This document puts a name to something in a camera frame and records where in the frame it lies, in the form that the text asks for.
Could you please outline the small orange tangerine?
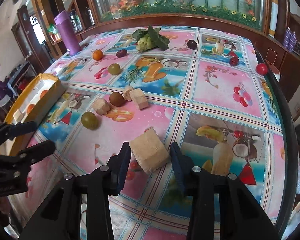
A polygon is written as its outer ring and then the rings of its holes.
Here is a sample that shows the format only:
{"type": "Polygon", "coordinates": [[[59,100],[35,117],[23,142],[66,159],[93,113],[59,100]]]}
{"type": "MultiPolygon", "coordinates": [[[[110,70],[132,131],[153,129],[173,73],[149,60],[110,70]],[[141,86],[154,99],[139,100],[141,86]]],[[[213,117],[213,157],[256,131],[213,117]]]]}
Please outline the small orange tangerine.
{"type": "Polygon", "coordinates": [[[95,61],[100,61],[104,57],[103,51],[100,49],[95,50],[92,54],[92,57],[95,61]]]}

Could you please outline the colourful fruit print tablecloth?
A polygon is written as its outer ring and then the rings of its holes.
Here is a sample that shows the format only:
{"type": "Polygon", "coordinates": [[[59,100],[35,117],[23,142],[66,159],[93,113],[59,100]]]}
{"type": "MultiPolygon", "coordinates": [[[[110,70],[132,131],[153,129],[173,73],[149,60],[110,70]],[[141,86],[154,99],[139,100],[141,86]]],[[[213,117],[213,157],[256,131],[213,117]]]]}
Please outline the colourful fruit print tablecloth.
{"type": "Polygon", "coordinates": [[[11,198],[22,224],[26,224],[63,174],[82,175],[105,165],[125,141],[151,127],[166,146],[177,142],[195,165],[239,176],[276,223],[285,183],[285,155],[279,112],[267,80],[258,75],[252,42],[221,31],[162,26],[169,40],[166,51],[140,53],[133,29],[93,35],[75,56],[63,55],[48,68],[66,87],[49,110],[30,144],[50,139],[55,153],[34,165],[27,179],[29,190],[11,198]],[[196,50],[187,47],[195,40],[196,50]],[[104,57],[95,61],[95,50],[104,57]],[[127,50],[117,58],[116,53],[127,50]],[[231,66],[231,57],[239,64],[231,66]],[[118,63],[119,75],[108,67],[118,63]],[[126,101],[113,106],[109,96],[123,95],[126,86],[141,88],[148,107],[138,110],[126,101]],[[110,104],[106,115],[92,108],[96,99],[110,104]],[[81,123],[85,112],[94,113],[99,127],[81,123]]]}

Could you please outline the purple spray can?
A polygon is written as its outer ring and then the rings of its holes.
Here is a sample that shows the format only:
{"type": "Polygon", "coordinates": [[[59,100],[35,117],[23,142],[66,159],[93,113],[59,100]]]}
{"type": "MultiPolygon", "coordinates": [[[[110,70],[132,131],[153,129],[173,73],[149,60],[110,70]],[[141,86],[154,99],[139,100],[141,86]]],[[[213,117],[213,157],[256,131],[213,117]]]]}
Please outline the purple spray can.
{"type": "Polygon", "coordinates": [[[292,52],[294,50],[294,47],[296,45],[297,39],[296,39],[296,33],[295,31],[290,33],[290,38],[289,38],[289,44],[288,44],[288,51],[292,52]]]}
{"type": "Polygon", "coordinates": [[[291,36],[291,31],[290,31],[290,27],[288,27],[285,31],[285,34],[283,37],[283,42],[282,42],[282,45],[285,48],[288,48],[288,46],[289,46],[290,36],[291,36]]]}

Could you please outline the dark red date fruit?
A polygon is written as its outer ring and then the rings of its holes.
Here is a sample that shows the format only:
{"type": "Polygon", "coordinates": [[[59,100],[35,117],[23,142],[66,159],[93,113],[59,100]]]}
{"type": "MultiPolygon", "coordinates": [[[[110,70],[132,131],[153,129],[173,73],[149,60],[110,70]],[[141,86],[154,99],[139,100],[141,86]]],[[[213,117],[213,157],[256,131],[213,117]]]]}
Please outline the dark red date fruit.
{"type": "Polygon", "coordinates": [[[124,57],[124,56],[126,56],[127,55],[127,50],[125,50],[125,49],[121,49],[121,50],[119,50],[117,53],[116,53],[116,57],[117,58],[122,58],[122,57],[124,57]]]}

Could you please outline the green custard apple with leaves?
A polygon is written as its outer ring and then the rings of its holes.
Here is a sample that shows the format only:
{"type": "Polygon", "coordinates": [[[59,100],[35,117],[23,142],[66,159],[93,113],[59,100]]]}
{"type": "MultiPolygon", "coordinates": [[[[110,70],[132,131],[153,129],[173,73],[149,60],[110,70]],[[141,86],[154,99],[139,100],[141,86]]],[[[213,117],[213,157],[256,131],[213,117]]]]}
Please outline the green custard apple with leaves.
{"type": "Polygon", "coordinates": [[[132,38],[136,40],[136,49],[144,52],[159,48],[162,51],[168,50],[170,40],[160,33],[161,28],[153,28],[151,25],[147,29],[138,29],[132,33],[132,38]]]}

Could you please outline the purple thermos bottle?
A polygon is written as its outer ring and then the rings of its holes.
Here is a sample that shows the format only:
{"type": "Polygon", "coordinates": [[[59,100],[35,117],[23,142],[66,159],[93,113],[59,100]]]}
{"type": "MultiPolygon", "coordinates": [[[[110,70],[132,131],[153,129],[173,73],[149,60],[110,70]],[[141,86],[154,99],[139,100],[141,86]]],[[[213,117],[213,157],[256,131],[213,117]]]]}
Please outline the purple thermos bottle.
{"type": "Polygon", "coordinates": [[[63,10],[55,17],[54,20],[69,55],[76,55],[82,49],[77,40],[68,12],[63,10]]]}

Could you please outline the bright red tomato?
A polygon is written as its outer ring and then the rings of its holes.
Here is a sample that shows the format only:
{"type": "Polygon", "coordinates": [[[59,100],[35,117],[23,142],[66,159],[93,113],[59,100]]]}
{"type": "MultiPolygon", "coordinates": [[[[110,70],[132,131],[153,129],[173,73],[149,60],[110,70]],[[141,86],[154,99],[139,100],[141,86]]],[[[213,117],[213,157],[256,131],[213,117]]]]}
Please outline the bright red tomato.
{"type": "Polygon", "coordinates": [[[268,73],[268,66],[265,63],[259,63],[257,64],[256,68],[255,68],[257,74],[259,75],[267,75],[268,73]]]}

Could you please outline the green round fruit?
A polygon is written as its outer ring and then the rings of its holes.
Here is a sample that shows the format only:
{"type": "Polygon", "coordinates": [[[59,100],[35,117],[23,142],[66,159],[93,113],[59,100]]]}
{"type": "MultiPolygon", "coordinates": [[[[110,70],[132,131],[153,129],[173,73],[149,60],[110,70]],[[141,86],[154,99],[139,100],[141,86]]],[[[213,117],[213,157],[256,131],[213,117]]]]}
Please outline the green round fruit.
{"type": "Polygon", "coordinates": [[[81,116],[82,125],[89,130],[96,130],[99,127],[99,119],[92,112],[85,112],[81,116]]]}
{"type": "Polygon", "coordinates": [[[119,75],[121,73],[121,67],[118,63],[113,63],[108,67],[108,72],[111,75],[119,75]]]}

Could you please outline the small beige cake piece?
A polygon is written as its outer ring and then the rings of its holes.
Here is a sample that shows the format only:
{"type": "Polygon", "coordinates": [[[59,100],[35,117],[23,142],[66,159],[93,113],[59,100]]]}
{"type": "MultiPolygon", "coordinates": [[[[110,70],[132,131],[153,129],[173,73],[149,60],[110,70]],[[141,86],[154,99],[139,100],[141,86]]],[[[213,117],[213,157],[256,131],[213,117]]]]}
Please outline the small beige cake piece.
{"type": "Polygon", "coordinates": [[[110,104],[103,98],[96,99],[92,108],[98,115],[106,115],[111,110],[110,104]]]}

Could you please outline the dark purple plum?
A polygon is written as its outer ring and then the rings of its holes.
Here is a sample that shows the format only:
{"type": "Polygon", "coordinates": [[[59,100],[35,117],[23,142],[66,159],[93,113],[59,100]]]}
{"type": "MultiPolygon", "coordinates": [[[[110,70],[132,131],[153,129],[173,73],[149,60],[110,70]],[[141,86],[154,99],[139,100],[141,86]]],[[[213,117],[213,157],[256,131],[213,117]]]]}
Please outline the dark purple plum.
{"type": "Polygon", "coordinates": [[[195,40],[188,40],[187,47],[192,50],[196,50],[198,48],[198,44],[195,40]]]}

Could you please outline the green round fruit far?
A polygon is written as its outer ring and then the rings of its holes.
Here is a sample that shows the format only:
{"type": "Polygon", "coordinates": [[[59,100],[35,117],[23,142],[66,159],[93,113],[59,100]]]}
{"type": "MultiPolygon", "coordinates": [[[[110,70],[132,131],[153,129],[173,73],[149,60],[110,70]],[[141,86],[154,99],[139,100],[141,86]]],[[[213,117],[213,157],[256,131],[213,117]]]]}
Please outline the green round fruit far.
{"type": "Polygon", "coordinates": [[[121,73],[121,67],[118,63],[113,63],[108,67],[108,72],[111,75],[119,75],[121,73]]]}

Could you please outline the large beige sponge cake piece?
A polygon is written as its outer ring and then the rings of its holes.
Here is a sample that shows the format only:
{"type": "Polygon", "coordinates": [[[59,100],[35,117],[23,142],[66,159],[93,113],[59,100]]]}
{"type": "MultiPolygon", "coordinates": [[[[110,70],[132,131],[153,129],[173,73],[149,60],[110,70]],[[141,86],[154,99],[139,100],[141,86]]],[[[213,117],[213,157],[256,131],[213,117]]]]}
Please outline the large beige sponge cake piece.
{"type": "Polygon", "coordinates": [[[153,173],[170,161],[168,151],[152,127],[130,141],[129,146],[146,174],[153,173]]]}

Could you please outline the smaller orange tangerine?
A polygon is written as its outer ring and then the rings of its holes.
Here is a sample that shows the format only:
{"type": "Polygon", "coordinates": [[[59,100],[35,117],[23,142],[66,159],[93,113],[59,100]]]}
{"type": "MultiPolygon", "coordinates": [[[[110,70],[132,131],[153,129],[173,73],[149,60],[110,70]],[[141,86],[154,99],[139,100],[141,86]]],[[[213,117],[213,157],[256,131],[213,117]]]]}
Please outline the smaller orange tangerine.
{"type": "Polygon", "coordinates": [[[33,110],[35,104],[29,104],[28,107],[27,107],[27,115],[29,115],[29,113],[33,110]]]}

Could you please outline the dark red cherry fruit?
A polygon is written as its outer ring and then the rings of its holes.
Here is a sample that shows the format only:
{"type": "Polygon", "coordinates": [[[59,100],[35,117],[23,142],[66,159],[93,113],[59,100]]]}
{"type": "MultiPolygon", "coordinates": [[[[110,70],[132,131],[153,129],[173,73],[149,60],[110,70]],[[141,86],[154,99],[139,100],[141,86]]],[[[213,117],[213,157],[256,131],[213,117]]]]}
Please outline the dark red cherry fruit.
{"type": "Polygon", "coordinates": [[[238,57],[231,57],[229,60],[229,64],[231,66],[237,66],[239,64],[239,58],[238,57]]]}

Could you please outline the purple spray can right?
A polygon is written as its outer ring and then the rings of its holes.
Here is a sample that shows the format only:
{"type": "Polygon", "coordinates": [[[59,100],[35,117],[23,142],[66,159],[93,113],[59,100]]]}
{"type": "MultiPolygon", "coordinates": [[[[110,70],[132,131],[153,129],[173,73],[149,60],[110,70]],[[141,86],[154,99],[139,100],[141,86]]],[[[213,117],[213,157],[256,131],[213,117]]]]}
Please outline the purple spray can right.
{"type": "Polygon", "coordinates": [[[294,47],[296,45],[297,39],[296,39],[296,33],[295,31],[290,33],[290,38],[289,38],[289,44],[288,44],[288,51],[292,52],[294,50],[294,47]]]}

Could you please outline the green round fruit near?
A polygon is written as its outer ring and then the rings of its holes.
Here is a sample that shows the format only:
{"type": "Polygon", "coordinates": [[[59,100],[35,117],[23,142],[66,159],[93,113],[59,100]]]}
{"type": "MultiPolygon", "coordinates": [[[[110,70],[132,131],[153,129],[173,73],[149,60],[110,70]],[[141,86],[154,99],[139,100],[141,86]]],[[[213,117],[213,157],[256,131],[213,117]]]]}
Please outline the green round fruit near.
{"type": "Polygon", "coordinates": [[[82,125],[89,130],[96,130],[99,127],[99,119],[92,112],[85,112],[81,116],[82,125]]]}

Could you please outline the beige cake roll slice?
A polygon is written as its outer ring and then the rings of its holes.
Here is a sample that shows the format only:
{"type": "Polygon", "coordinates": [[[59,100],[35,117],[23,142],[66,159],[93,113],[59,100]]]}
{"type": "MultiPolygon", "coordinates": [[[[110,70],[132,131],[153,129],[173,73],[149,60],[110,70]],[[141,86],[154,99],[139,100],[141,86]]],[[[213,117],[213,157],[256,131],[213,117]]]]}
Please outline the beige cake roll slice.
{"type": "Polygon", "coordinates": [[[126,86],[123,90],[123,98],[126,101],[134,102],[138,110],[142,110],[149,106],[147,98],[141,88],[126,86]]]}

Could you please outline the brown round fruit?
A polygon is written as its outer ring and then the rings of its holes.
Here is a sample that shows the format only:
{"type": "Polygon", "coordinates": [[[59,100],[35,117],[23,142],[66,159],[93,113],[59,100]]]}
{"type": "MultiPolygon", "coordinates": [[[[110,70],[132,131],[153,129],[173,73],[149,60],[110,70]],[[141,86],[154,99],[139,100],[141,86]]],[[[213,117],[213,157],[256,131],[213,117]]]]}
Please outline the brown round fruit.
{"type": "Polygon", "coordinates": [[[116,107],[121,107],[126,103],[123,95],[119,92],[111,93],[109,96],[109,102],[116,107]]]}

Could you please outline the large orange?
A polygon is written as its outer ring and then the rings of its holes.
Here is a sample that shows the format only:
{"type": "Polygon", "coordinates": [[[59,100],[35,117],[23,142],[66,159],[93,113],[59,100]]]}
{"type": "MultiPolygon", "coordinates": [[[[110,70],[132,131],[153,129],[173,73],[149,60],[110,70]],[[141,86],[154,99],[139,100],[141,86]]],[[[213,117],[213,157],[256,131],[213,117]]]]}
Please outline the large orange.
{"type": "Polygon", "coordinates": [[[42,99],[48,91],[49,91],[48,89],[43,90],[40,94],[40,99],[42,99]]]}

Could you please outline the purple spray can left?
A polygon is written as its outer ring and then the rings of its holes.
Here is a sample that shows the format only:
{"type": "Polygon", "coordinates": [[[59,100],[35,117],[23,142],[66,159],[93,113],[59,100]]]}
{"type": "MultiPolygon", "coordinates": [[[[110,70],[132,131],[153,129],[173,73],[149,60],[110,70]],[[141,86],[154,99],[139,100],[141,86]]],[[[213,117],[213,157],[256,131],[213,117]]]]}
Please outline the purple spray can left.
{"type": "Polygon", "coordinates": [[[288,48],[288,46],[289,46],[290,36],[291,36],[291,31],[290,31],[290,27],[288,27],[285,31],[285,34],[283,37],[283,42],[282,42],[282,45],[285,48],[288,48]]]}

